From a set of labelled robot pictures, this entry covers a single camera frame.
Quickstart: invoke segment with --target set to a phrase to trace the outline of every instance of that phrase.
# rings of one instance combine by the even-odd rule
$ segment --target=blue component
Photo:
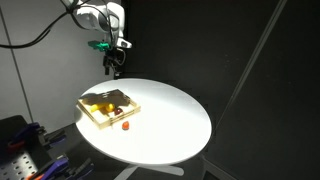
[[[59,173],[69,167],[68,158],[63,157],[54,162],[50,168],[44,173],[41,180],[48,180],[53,177],[56,173]]]
[[[27,139],[30,135],[35,134],[37,129],[40,128],[39,123],[30,123],[25,128],[21,129],[11,141],[11,144],[16,144],[20,141]]]

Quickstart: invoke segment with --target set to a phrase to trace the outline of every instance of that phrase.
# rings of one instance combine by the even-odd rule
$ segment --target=green gripper part
[[[105,42],[99,42],[99,41],[89,41],[88,45],[92,47],[93,49],[99,49],[100,52],[103,52],[107,49],[110,49],[110,45]]]

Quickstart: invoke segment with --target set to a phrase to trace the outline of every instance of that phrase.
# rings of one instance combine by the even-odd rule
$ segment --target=red object
[[[21,149],[24,146],[25,142],[24,141],[20,141],[18,143],[15,144],[8,144],[8,148],[7,148],[7,152],[8,153],[14,153],[16,151],[18,151],[19,149]]]
[[[34,178],[34,180],[41,180],[41,178],[43,177],[44,174],[41,174],[40,176]],[[26,178],[26,180],[30,180],[32,178],[33,175],[30,175]]]
[[[114,114],[115,115],[118,115],[118,114],[120,114],[120,113],[122,113],[123,112],[123,110],[121,109],[121,108],[116,108],[115,110],[114,110]]]
[[[124,122],[124,123],[122,124],[122,129],[123,129],[123,130],[128,130],[128,129],[129,129],[129,122],[128,122],[128,121],[126,121],[126,122]]]

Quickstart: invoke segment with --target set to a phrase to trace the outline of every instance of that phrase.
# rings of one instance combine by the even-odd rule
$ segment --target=wooden tray
[[[105,108],[101,108],[94,112],[90,111],[91,105],[105,102],[114,104],[115,107],[121,108],[123,112],[115,115],[114,112],[107,112]],[[108,127],[113,123],[140,111],[140,105],[119,89],[101,94],[86,94],[78,99],[78,105],[80,109],[99,127],[99,129]]]

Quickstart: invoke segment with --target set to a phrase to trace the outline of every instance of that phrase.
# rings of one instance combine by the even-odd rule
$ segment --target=gray wall
[[[65,10],[59,0],[10,0],[0,5],[12,44],[33,40]],[[0,43],[7,44],[2,24],[0,28]],[[33,120],[49,132],[74,122],[73,109],[84,91],[113,78],[104,75],[104,53],[87,45],[102,38],[99,32],[78,28],[67,16],[39,44],[14,50]],[[22,114],[30,122],[10,50],[0,53],[1,118]]]
[[[0,43],[8,44],[2,18]],[[21,114],[30,122],[11,51],[0,48],[0,55],[0,119]]]

